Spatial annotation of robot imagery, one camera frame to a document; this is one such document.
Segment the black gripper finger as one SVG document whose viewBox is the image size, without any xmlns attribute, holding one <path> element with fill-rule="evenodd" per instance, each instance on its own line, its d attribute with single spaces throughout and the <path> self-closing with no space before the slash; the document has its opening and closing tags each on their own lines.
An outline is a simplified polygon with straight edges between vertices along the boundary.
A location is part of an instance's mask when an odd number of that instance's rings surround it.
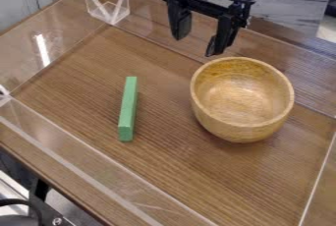
<svg viewBox="0 0 336 226">
<path fill-rule="evenodd" d="M 232 45 L 237 30 L 238 25 L 234 23 L 232 16 L 222 15 L 217 18 L 216 34 L 209 39 L 205 53 L 208 57 L 221 54 L 224 49 Z"/>
<path fill-rule="evenodd" d="M 192 29 L 192 13 L 177 0 L 168 0 L 168 20 L 172 35 L 181 40 Z"/>
</svg>

